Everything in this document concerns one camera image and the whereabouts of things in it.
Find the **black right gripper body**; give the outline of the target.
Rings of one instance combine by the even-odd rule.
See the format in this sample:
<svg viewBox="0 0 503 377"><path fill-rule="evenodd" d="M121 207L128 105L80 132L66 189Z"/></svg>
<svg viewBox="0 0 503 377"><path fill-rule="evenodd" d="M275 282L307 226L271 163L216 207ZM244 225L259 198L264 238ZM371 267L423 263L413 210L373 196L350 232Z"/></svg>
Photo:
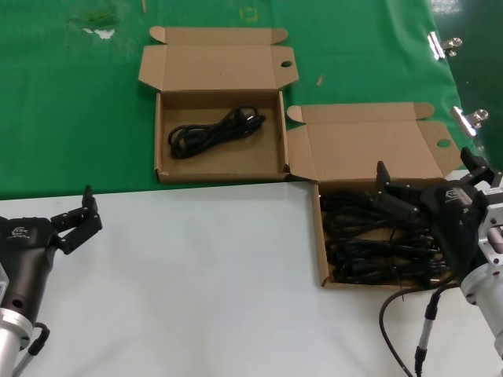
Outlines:
<svg viewBox="0 0 503 377"><path fill-rule="evenodd" d="M471 185L430 185L420 194L420 208L454 278L462 281L476 265L482 194Z"/></svg>

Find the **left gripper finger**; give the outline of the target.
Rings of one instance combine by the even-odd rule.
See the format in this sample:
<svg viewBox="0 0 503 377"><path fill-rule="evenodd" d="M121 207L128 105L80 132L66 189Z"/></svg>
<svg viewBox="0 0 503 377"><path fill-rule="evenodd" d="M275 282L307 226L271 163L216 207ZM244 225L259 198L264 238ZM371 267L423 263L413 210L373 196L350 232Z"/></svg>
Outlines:
<svg viewBox="0 0 503 377"><path fill-rule="evenodd" d="M58 248L64 254L71 254L81 247L91 237L102 230L102 222L99 214L92 214L88 219L77 225L71 232L58 240Z"/></svg>
<svg viewBox="0 0 503 377"><path fill-rule="evenodd" d="M50 219L52 226L58 231L86 230L98 231L98 209L90 185L84 188L81 206L74 210L56 215Z"/></svg>

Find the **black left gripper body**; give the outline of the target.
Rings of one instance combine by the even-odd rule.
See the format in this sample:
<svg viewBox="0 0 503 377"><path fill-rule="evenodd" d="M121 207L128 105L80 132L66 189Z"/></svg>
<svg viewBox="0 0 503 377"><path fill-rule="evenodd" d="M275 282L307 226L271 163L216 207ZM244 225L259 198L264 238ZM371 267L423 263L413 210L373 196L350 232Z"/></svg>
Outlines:
<svg viewBox="0 0 503 377"><path fill-rule="evenodd" d="M1 307L28 320L39 314L53 268L56 231L47 218L1 219L1 265L9 283Z"/></svg>

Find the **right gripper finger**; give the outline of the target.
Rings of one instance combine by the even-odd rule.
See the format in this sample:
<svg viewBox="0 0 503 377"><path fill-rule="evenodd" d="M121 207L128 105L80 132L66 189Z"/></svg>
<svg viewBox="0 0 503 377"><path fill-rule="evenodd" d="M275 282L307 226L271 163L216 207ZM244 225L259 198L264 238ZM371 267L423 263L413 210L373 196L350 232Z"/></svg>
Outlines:
<svg viewBox="0 0 503 377"><path fill-rule="evenodd" d="M502 192L502 171L495 170L468 147L461 149L461 161L468 173L457 181L463 192Z"/></svg>
<svg viewBox="0 0 503 377"><path fill-rule="evenodd" d="M376 165L376 207L402 221L420 219L422 188L412 184L393 183L383 161Z"/></svg>

